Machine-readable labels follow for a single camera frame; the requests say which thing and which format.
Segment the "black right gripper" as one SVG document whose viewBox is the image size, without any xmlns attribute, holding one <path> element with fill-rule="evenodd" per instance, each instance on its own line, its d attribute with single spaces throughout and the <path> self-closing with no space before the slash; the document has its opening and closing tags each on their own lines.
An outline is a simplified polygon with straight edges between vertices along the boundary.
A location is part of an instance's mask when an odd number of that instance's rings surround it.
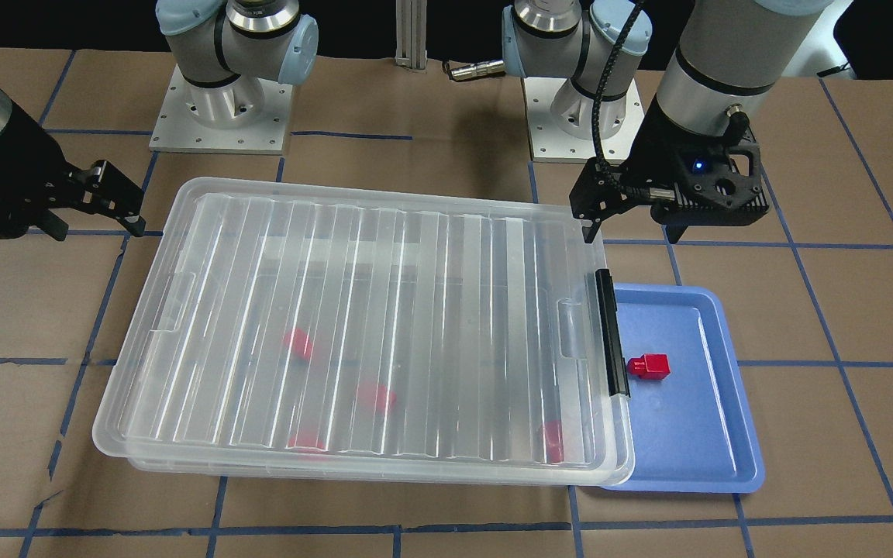
<svg viewBox="0 0 893 558">
<path fill-rule="evenodd" d="M 24 236 L 38 227 L 57 241 L 70 229 L 54 214 L 72 208 L 116 220 L 142 236 L 144 191 L 106 160 L 89 168 L 68 163 L 63 150 L 21 107 L 12 106 L 0 133 L 0 239 Z"/>
</svg>

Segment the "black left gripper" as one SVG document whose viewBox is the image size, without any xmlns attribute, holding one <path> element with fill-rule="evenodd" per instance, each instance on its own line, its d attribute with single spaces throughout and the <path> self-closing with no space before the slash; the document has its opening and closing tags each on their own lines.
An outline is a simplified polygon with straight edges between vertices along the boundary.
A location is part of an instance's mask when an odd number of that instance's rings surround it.
<svg viewBox="0 0 893 558">
<path fill-rule="evenodd" d="M 722 114 L 720 136 L 702 136 L 674 124 L 652 102 L 629 157 L 611 164 L 592 157 L 568 195 L 582 236 L 593 243 L 603 222 L 636 206 L 677 243 L 692 226 L 750 226 L 771 206 L 760 177 L 760 147 L 749 137 L 741 105 Z"/>
</svg>

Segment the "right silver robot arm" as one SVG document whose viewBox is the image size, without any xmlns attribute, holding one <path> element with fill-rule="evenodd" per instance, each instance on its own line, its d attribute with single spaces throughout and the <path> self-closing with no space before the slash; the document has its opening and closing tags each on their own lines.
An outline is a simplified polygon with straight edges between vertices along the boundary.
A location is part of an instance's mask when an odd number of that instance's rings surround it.
<svg viewBox="0 0 893 558">
<path fill-rule="evenodd" d="M 302 84 L 318 52 L 318 23 L 297 1 L 160 1 L 160 31 L 187 81 L 198 124 L 229 129 L 261 111 L 260 82 Z M 58 208 L 103 215 L 142 236 L 144 191 L 113 163 L 81 169 L 0 88 L 0 239 L 29 227 L 63 240 Z"/>
</svg>

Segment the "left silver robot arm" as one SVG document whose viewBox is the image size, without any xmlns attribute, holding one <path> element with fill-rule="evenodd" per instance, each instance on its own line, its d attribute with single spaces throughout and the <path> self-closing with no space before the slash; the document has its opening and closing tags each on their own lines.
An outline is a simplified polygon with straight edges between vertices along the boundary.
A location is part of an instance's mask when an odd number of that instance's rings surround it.
<svg viewBox="0 0 893 558">
<path fill-rule="evenodd" d="M 826 1 L 697 1 L 628 156 L 609 159 L 602 130 L 623 114 L 653 24 L 642 1 L 516 1 L 502 16 L 502 60 L 518 78 L 563 78 L 564 129 L 593 154 L 568 195 L 582 236 L 649 206 L 676 243 L 695 226 L 750 226 L 770 209 L 751 119 Z"/>
</svg>

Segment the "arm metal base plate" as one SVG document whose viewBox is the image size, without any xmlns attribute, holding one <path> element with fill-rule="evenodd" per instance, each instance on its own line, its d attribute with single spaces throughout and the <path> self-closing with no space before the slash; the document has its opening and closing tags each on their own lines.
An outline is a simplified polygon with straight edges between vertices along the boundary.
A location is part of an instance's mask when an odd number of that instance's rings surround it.
<svg viewBox="0 0 893 558">
<path fill-rule="evenodd" d="M 531 158 L 543 163 L 584 163 L 596 153 L 591 122 L 592 100 L 575 91 L 570 79 L 523 79 Z M 623 98 L 600 109 L 602 156 L 620 164 L 630 155 L 644 118 L 636 81 Z"/>
<path fill-rule="evenodd" d="M 294 91 L 289 84 L 248 75 L 220 88 L 199 88 L 175 68 L 149 148 L 180 154 L 283 155 Z"/>
</svg>

